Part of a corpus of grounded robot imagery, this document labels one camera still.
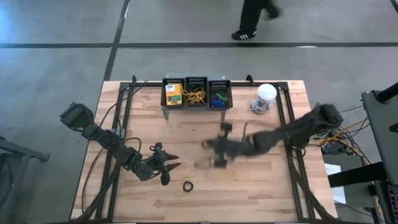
person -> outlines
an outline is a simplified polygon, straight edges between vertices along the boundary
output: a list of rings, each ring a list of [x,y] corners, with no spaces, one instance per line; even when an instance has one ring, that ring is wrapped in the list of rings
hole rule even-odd
[[[272,0],[244,0],[241,25],[239,30],[232,34],[232,39],[246,40],[255,37],[257,34],[257,23],[263,9],[268,12],[268,19],[275,19],[280,15],[280,10],[274,5]]]

black bracket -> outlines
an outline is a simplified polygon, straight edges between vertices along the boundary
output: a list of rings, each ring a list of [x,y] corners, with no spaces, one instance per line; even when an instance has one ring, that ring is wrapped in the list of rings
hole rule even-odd
[[[256,85],[256,83],[253,80],[253,77],[250,74],[246,76],[245,80],[249,81],[251,86],[255,86]]]
[[[131,83],[122,82],[122,83],[120,83],[119,91],[127,90],[127,88],[129,88],[130,86],[131,86]]]
[[[137,82],[136,76],[135,76],[135,75],[132,75],[131,80],[132,80],[132,85],[135,86],[135,85],[136,85],[136,82]]]
[[[278,82],[278,86],[285,91],[289,91],[289,85],[287,82]]]
[[[398,133],[398,123],[391,125],[390,131]]]

black tape roll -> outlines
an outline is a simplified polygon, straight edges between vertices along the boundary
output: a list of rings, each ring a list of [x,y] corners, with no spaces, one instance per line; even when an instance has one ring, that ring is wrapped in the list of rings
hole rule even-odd
[[[193,183],[186,180],[182,185],[182,190],[184,190],[185,192],[190,192],[192,189],[193,189]]]

wooden tabletop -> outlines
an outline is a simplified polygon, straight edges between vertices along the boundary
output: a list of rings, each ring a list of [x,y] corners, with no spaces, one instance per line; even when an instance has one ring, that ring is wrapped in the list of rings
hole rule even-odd
[[[310,111],[303,81],[287,81],[296,118]],[[120,82],[104,82],[96,110],[99,123],[106,110],[116,102]],[[233,123],[231,138],[242,137],[247,120],[266,122],[267,127],[248,125],[247,134],[280,126],[277,107],[258,115],[249,110],[256,98],[256,87],[233,87],[234,107],[227,111],[225,120]],[[284,103],[287,122],[289,117]],[[103,128],[111,127],[111,111]],[[220,128],[220,113],[207,111],[171,111],[166,121],[160,107],[160,87],[144,87],[132,99],[127,138],[142,140],[144,157],[152,153],[149,146],[162,142],[164,150],[177,155],[182,165],[171,173],[168,186],[160,184],[159,177],[141,182],[135,174],[122,169],[114,222],[292,222],[297,221],[289,170],[283,142],[265,155],[256,158],[239,158],[230,162],[226,169],[214,169],[209,165],[212,152],[204,150],[200,141],[215,138]],[[128,146],[137,149],[138,143],[129,141]],[[81,215],[81,189],[95,155],[101,149],[97,142],[90,142],[83,164],[72,217]],[[105,162],[103,151],[93,169],[85,193],[85,208],[98,193]],[[312,192],[326,210],[337,217],[331,195],[322,154],[318,147],[307,147],[304,157],[308,181]],[[182,180],[187,175],[194,189],[182,192]],[[300,194],[305,210],[303,193]],[[109,194],[104,204],[108,211]]]

yellow cable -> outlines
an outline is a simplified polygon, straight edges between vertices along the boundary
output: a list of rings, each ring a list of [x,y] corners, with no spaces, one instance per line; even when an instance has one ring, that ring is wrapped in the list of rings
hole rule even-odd
[[[342,134],[342,133],[343,133],[345,130],[347,130],[348,128],[352,128],[353,126],[359,125],[359,124],[361,124],[361,123],[364,122],[364,121],[365,121],[365,120],[358,121],[357,123],[354,123],[354,124],[348,126],[347,128],[343,128],[342,130],[340,130],[339,132],[337,132],[337,134],[335,134],[335,135],[334,135],[333,137],[331,137],[330,139],[331,139],[331,140],[336,139],[340,134]]]
[[[187,90],[183,90],[182,95],[188,96],[186,100],[188,104],[204,103],[205,101],[203,99],[205,98],[206,92],[202,87],[199,87],[194,89],[191,93],[189,93]]]
[[[322,145],[327,144],[327,143],[332,142],[332,141],[338,141],[338,142],[340,142],[340,143],[343,143],[345,146],[349,147],[357,156],[362,157],[362,158],[364,159],[364,161],[365,161],[365,164],[366,164],[366,165],[369,165],[371,162],[370,162],[366,157],[364,157],[364,155],[363,155],[361,152],[359,152],[355,147],[353,147],[352,145],[350,145],[350,144],[348,144],[347,142],[344,142],[344,141],[342,141],[342,140],[340,140],[340,139],[336,139],[336,137],[338,137],[340,134],[342,134],[342,133],[344,132],[344,130],[347,130],[348,128],[351,128],[351,127],[353,127],[353,126],[355,126],[355,125],[357,125],[357,124],[360,124],[360,123],[362,123],[362,122],[364,122],[364,120],[363,120],[363,121],[359,121],[359,122],[357,122],[357,123],[354,123],[354,124],[348,126],[347,128],[341,129],[340,132],[338,132],[337,134],[335,134],[332,138],[328,138],[328,139],[323,139],[323,140],[321,140],[321,141],[319,142],[319,145],[322,146]],[[376,204],[377,204],[377,210],[378,210],[379,214],[382,215],[382,214],[383,214],[383,211],[381,210],[381,207],[380,207],[380,204],[379,204],[379,197],[378,197],[378,196],[376,196]]]

